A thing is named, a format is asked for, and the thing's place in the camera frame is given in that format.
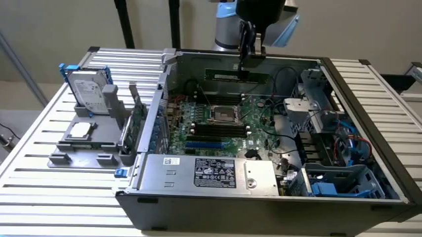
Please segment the black cable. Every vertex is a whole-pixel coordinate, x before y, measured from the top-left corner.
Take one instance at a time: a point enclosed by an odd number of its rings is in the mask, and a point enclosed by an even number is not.
[[[278,155],[283,155],[283,154],[287,154],[287,153],[291,153],[291,152],[298,152],[298,149],[294,149],[294,150],[291,150],[291,151],[287,151],[287,152],[275,152],[274,150],[273,150],[273,148],[271,148],[271,152],[274,153],[274,154],[278,154]]]
[[[16,135],[16,133],[14,132],[14,130],[10,127],[4,126],[2,123],[0,123],[0,126],[4,127],[7,130],[10,130],[11,133],[14,134],[14,136],[20,140],[20,137]]]
[[[257,110],[257,109],[251,109],[250,111],[247,111],[247,112],[242,115],[242,117],[239,118],[239,120],[242,120],[254,110]]]
[[[187,85],[190,84],[190,82],[197,82],[197,84],[199,84],[198,80],[195,78],[191,78],[189,80],[185,81],[183,83],[183,94],[185,95],[189,95],[189,92],[187,92]]]
[[[275,142],[273,142],[273,144],[271,144],[271,146],[270,146],[270,151],[271,151],[274,154],[283,155],[283,154],[287,154],[287,153],[291,153],[291,152],[298,152],[298,149],[294,149],[294,150],[287,151],[287,152],[275,152],[275,151],[273,150],[274,144],[275,144]]]
[[[259,85],[261,85],[261,84],[257,84],[257,85],[253,87],[253,89],[250,89],[247,92],[245,92],[245,94],[251,93],[251,92],[257,89],[257,87],[258,87]]]
[[[311,121],[311,118],[313,118],[317,114],[319,114],[322,111],[323,111],[323,110],[318,110],[318,111],[310,116],[310,118],[309,118],[309,120],[307,120],[307,122],[306,122],[305,124],[307,124],[307,123]]]
[[[278,70],[278,72],[275,73],[275,77],[271,77],[271,78],[273,78],[273,82],[274,82],[274,85],[273,85],[273,93],[277,92],[277,78],[278,78],[278,74],[281,73],[281,71],[283,71],[283,70],[286,70],[286,69],[293,70],[294,73],[295,73],[295,76],[297,76],[297,86],[295,86],[295,87],[298,88],[298,91],[299,91],[299,73],[298,73],[298,71],[297,71],[293,67],[286,66],[286,67],[282,67],[282,68]]]

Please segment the metal frame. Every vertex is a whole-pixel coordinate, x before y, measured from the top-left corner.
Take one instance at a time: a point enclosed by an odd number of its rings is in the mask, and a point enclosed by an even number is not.
[[[362,106],[366,113],[354,113],[352,116],[368,117],[370,127],[364,129],[372,130],[372,132],[366,133],[372,142],[374,138],[377,140],[380,137],[385,138],[386,143],[381,149],[377,149],[378,153],[385,154],[381,158],[386,156],[392,157],[394,153],[398,154],[396,157],[400,158],[384,158],[384,161],[388,166],[394,167],[394,169],[389,168],[392,175],[398,181],[398,185],[406,197],[410,198],[410,202],[418,205],[414,211],[420,213],[422,193],[417,183],[413,182],[412,169],[406,167],[406,163],[402,164],[401,160],[409,160],[409,157],[416,157],[418,154],[422,154],[422,149],[420,149],[418,145],[422,138],[420,138],[422,132],[421,118],[370,65],[362,65],[358,61],[356,61],[358,63],[344,63],[341,60],[334,60],[334,62],[337,63],[336,68],[341,76],[345,76],[346,81],[350,83],[348,86],[350,88],[349,95],[356,95],[357,98],[356,101],[352,101],[353,105],[341,98],[340,102],[346,107],[361,104],[361,101],[365,101],[364,104],[369,103],[368,106]],[[380,91],[378,94],[377,92],[366,94],[365,89],[360,87],[361,85],[365,85],[369,91]],[[369,102],[369,97],[382,98],[384,103],[378,103],[377,100]],[[373,142],[373,146],[377,148],[380,144]]]
[[[237,55],[235,53],[227,52],[183,49],[179,50],[179,53],[186,53],[186,51],[194,54],[211,53],[229,56]],[[345,234],[353,236],[382,222],[382,219],[380,219],[381,216],[386,218],[385,220],[405,221],[421,212],[421,206],[414,208],[414,205],[420,205],[420,200],[422,201],[422,192],[401,164],[388,141],[381,135],[364,106],[360,104],[332,60],[329,58],[285,55],[271,55],[271,57],[301,58],[319,62],[321,68],[338,95],[338,100],[352,115],[352,119],[362,136],[369,138],[373,143],[376,150],[374,155],[377,156],[380,166],[386,173],[394,190],[398,192],[401,200],[322,197],[249,197],[243,195],[219,196],[218,194],[195,194],[195,196],[193,196],[173,192],[171,190],[149,192],[138,190],[137,186],[139,185],[137,183],[143,175],[143,165],[149,159],[149,155],[146,155],[139,160],[139,169],[135,169],[134,172],[134,179],[138,180],[135,182],[133,181],[133,187],[135,187],[135,189],[129,188],[126,191],[116,193],[118,201],[138,229],[250,234]],[[309,208],[303,206],[305,201],[307,205],[313,205],[311,213],[309,212]],[[205,206],[215,211],[207,216],[201,216],[199,210],[202,210]],[[235,213],[235,216],[233,216],[235,219],[241,218],[243,220],[243,218],[249,216],[257,217],[254,218],[254,226],[246,228],[242,221],[227,218],[223,213],[218,211],[218,206],[226,206],[226,210],[230,213]],[[271,213],[269,217],[269,213],[263,211],[267,206],[271,206],[274,209],[283,209],[285,211]],[[301,224],[293,223],[293,220],[286,218],[291,213],[299,216],[307,216]],[[321,213],[325,213],[326,216],[323,220],[317,217]],[[366,216],[368,219],[365,221],[357,219],[358,216]],[[206,223],[211,223],[215,218],[219,218],[225,225],[217,227],[206,225]]]
[[[129,82],[139,82],[138,90],[143,95],[143,101],[151,104],[153,97],[146,92],[155,90],[161,72],[139,64],[154,62],[161,64],[161,58],[161,51],[100,48],[98,52],[87,53],[82,64],[90,65],[92,62],[92,66],[99,63],[114,64],[111,72],[115,84],[119,86],[119,99],[123,99],[126,107],[131,108],[134,100],[127,89]],[[353,68],[362,67],[357,60],[332,61],[337,67],[341,65],[353,65]],[[350,88],[376,85],[373,80],[358,78],[356,75],[353,78],[345,78],[345,81]],[[134,228],[110,190],[115,186],[127,186],[130,181],[123,179],[115,182],[114,170],[94,172],[84,169],[56,170],[47,167],[46,155],[52,150],[54,145],[51,144],[60,139],[63,128],[68,126],[75,115],[74,112],[67,111],[75,104],[72,95],[68,93],[70,90],[63,85],[0,166],[0,233],[20,236],[135,237],[165,235],[162,232],[141,232]],[[369,95],[365,91],[354,91],[354,93],[361,96]],[[381,100],[366,97],[358,97],[358,99],[364,106]],[[380,114],[370,114],[376,123],[389,119],[384,117],[398,116],[380,117],[377,115]],[[404,121],[410,120],[406,116],[401,117],[404,117]],[[392,142],[390,136],[385,136],[385,138],[388,142]],[[422,180],[421,156],[402,153],[398,153],[398,156],[413,179],[422,187],[420,183]],[[422,233],[421,224],[422,215],[404,223],[382,223],[360,237],[416,237]],[[166,233],[166,235],[209,236],[209,234],[199,233]]]

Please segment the gray plastic bracket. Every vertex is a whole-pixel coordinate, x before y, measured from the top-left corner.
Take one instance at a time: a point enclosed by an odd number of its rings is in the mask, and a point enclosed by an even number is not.
[[[116,165],[118,161],[112,154],[99,154],[98,155],[98,162],[100,165]]]
[[[118,86],[107,84],[103,88],[104,99],[108,101],[110,116],[116,119],[119,129],[123,129],[126,109],[123,102],[118,99]]]
[[[75,106],[75,112],[78,117],[90,117],[90,111],[86,107]]]
[[[102,150],[104,152],[116,152],[118,151],[118,145],[102,145]]]
[[[67,153],[63,152],[52,153],[48,158],[54,164],[70,164],[72,161]]]
[[[72,151],[75,151],[75,149],[74,149],[71,144],[56,143],[56,147],[58,147],[59,151],[62,151],[62,152],[72,152]]]
[[[119,157],[122,160],[122,163],[127,166],[133,165],[135,162],[135,155],[130,153],[129,155],[123,154],[122,151],[119,151]]]

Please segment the warning label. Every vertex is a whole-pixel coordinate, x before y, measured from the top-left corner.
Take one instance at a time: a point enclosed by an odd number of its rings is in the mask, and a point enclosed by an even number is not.
[[[235,161],[231,159],[195,159],[197,187],[237,188]]]

